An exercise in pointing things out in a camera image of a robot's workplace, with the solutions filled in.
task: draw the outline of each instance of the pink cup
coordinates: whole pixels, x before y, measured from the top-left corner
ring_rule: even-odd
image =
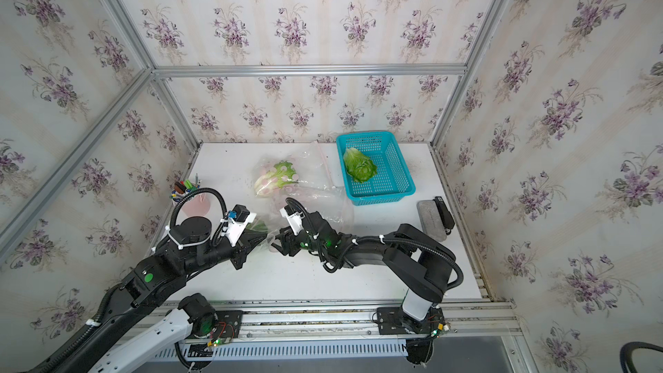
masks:
[[[184,203],[182,212],[190,218],[192,216],[205,216],[210,211],[210,198],[206,193],[195,195],[193,199]]]

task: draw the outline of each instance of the aluminum frame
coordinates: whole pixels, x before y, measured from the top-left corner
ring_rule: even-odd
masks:
[[[70,153],[55,167],[41,187],[33,194],[25,206],[16,213],[9,224],[0,232],[0,262],[4,262],[13,252],[16,245],[21,242],[25,233],[46,209],[57,199],[62,188],[69,183],[80,165],[89,159],[89,156],[102,142],[104,137],[115,126],[115,121],[136,101],[138,95],[145,89],[153,74],[149,69],[142,70],[131,84],[125,87],[111,106],[95,122],[87,135],[83,136]]]
[[[468,70],[453,90],[452,97],[449,99],[449,103],[442,113],[442,120],[440,120],[438,130],[433,137],[433,147],[439,148],[444,136],[451,127],[453,118],[461,107],[463,96],[471,84],[471,81],[476,77],[479,65],[481,64],[486,51],[490,48],[493,35],[497,30],[497,26],[500,24],[502,15],[506,12],[509,3],[510,0],[491,1],[490,8],[486,11],[486,19],[479,30],[474,41],[474,46],[472,46],[472,50],[469,53],[468,61],[466,63]]]
[[[463,75],[461,63],[358,65],[210,65],[156,67],[157,78],[312,77],[314,75]]]

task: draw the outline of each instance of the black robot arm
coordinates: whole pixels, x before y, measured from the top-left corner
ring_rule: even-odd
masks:
[[[213,234],[211,222],[203,217],[191,217],[175,225],[182,205],[200,193],[211,193],[221,203],[225,221]],[[30,373],[87,372],[131,327],[183,288],[187,280],[227,260],[236,269],[242,268],[247,255],[267,233],[244,230],[235,246],[223,233],[229,225],[245,226],[243,219],[248,214],[241,205],[228,213],[223,197],[214,189],[198,189],[184,197],[173,210],[169,235],[161,239],[154,254],[138,262],[118,285],[108,289],[94,317]]]

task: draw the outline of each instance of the plastic bag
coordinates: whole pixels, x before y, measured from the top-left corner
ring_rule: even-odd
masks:
[[[320,212],[334,230],[352,233],[355,214],[352,202],[345,195],[343,187],[318,190],[311,187],[286,186],[275,193],[272,200],[274,209],[279,211],[286,205],[286,197],[297,199],[310,213]]]
[[[303,151],[282,158],[261,159],[254,170],[253,190],[256,196],[269,197],[287,186],[326,190],[332,188],[332,177],[318,142]]]

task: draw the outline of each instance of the green lettuce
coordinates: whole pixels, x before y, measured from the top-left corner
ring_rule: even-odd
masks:
[[[283,160],[274,164],[273,168],[255,181],[253,185],[255,194],[267,196],[281,187],[297,183],[299,176],[296,173],[291,162]]]
[[[354,147],[345,149],[343,161],[347,174],[357,182],[364,183],[377,175],[377,166],[371,158]]]

